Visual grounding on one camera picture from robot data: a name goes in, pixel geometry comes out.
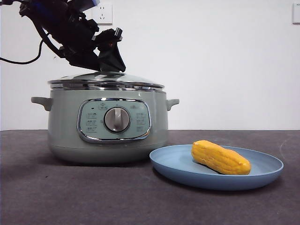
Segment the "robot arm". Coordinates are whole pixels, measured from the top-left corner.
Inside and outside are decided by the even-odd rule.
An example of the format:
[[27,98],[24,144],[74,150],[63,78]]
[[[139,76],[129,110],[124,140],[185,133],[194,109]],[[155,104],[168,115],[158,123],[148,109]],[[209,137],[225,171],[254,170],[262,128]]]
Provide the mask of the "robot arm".
[[[45,44],[70,65],[97,71],[125,71],[117,47],[122,30],[108,29],[95,36],[98,25],[83,13],[99,0],[2,0],[0,5],[11,5],[13,1],[21,2],[20,15],[30,18]],[[44,30],[62,47],[56,48]],[[96,48],[100,51],[98,56],[94,53]]]

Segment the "control knob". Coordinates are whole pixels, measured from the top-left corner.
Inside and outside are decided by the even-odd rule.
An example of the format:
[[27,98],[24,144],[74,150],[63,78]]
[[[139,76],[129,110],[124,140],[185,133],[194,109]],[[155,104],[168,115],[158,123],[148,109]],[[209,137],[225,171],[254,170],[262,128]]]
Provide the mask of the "control knob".
[[121,132],[129,125],[129,114],[125,109],[115,107],[105,114],[105,126],[112,132]]

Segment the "gray table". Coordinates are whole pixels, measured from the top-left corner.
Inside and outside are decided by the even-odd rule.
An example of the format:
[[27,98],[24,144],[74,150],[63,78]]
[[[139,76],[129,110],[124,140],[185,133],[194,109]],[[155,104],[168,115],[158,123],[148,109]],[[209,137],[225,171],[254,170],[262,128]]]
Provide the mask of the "gray table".
[[166,179],[150,160],[80,166],[51,154],[45,130],[3,131],[1,224],[300,224],[300,131],[169,131],[169,145],[199,139],[272,154],[283,173],[254,190],[204,190]]

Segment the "blue plate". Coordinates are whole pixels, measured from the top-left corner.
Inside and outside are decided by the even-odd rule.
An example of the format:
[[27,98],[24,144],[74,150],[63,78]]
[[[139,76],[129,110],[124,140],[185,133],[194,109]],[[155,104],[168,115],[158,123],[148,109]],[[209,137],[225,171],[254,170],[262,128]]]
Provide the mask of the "blue plate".
[[193,160],[191,144],[173,145],[150,153],[154,168],[163,176],[185,185],[213,190],[247,190],[273,182],[282,172],[283,163],[278,158],[249,149],[223,146],[248,159],[248,175],[223,175]]

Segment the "yellow corn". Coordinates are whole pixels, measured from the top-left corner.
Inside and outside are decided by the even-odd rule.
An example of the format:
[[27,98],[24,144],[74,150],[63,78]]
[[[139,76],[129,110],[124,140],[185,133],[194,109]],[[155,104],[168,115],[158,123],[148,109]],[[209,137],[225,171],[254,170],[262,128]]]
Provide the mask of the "yellow corn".
[[243,175],[251,170],[250,162],[239,153],[205,140],[193,143],[192,156],[198,163],[222,174]]

